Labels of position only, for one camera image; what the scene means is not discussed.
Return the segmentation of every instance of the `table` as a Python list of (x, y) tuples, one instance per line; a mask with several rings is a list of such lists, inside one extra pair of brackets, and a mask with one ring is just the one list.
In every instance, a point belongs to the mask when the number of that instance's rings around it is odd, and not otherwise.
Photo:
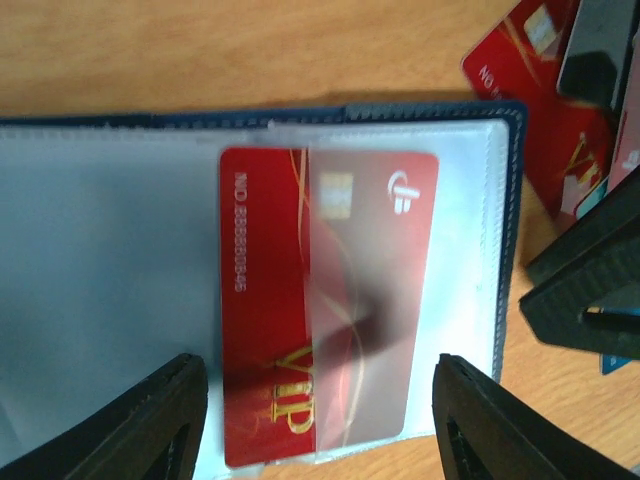
[[(62, 114), (469, 99), (462, 56), (513, 0), (4, 0), (0, 112)], [(528, 185), (503, 384), (624, 466), (640, 463), (640, 365), (540, 345), (522, 265), (554, 238)], [(425, 398), (425, 408), (431, 399)], [(435, 438), (267, 479), (441, 479)]]

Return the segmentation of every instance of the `wooden table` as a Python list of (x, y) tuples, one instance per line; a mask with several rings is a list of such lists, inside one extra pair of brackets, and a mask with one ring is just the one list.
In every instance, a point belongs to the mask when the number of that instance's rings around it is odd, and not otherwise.
[[(0, 112), (62, 114), (471, 98), (464, 55), (513, 0), (4, 0)], [(640, 365), (540, 345), (518, 312), (522, 264), (553, 239), (523, 193), (504, 386), (578, 439), (640, 463)], [(424, 399), (430, 408), (429, 398)], [(439, 479), (435, 438), (270, 479)]]

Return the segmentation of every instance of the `wallet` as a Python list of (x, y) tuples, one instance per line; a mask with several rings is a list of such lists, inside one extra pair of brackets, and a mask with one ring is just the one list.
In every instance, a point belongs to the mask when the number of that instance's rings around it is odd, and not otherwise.
[(182, 352), (203, 480), (435, 433), (441, 353), (500, 380), (522, 104), (0, 125), (0, 465)]

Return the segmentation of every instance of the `card chip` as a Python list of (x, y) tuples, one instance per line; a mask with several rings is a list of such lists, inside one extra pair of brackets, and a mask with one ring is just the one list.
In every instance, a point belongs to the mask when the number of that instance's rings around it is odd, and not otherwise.
[(346, 220), (351, 216), (353, 174), (327, 172), (320, 174), (320, 217), (326, 220)]
[(538, 55), (549, 48), (558, 36), (549, 11), (544, 4), (524, 22), (524, 30)]

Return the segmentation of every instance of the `card holder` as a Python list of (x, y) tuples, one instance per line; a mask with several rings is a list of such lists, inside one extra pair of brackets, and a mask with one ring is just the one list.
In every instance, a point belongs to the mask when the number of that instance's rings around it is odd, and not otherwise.
[[(21, 419), (6, 438), (17, 439), (24, 453), (96, 411), (167, 355), (190, 351), (203, 356), (210, 376), (195, 478), (234, 473), (224, 464), (220, 437), (215, 293), (217, 159), (230, 146), (438, 157), (430, 286), (405, 427), (397, 437), (298, 460), (330, 460), (433, 433), (423, 399), (443, 349), (500, 377), (525, 119), (516, 103), (476, 103), (138, 115), (143, 128), (133, 129), (134, 117), (127, 116), (109, 119), (121, 127), (115, 129), (88, 118), (6, 120), (14, 124), (0, 129), (0, 209), (3, 230), (12, 234), (0, 242), (7, 267), (2, 297), (10, 299), (0, 322), (8, 360), (0, 398), (8, 418)], [(50, 126), (35, 126), (49, 120)], [(171, 124), (191, 128), (172, 131)], [(212, 125), (226, 128), (208, 130)], [(48, 395), (30, 395), (34, 388)], [(25, 418), (31, 422), (23, 424)]]

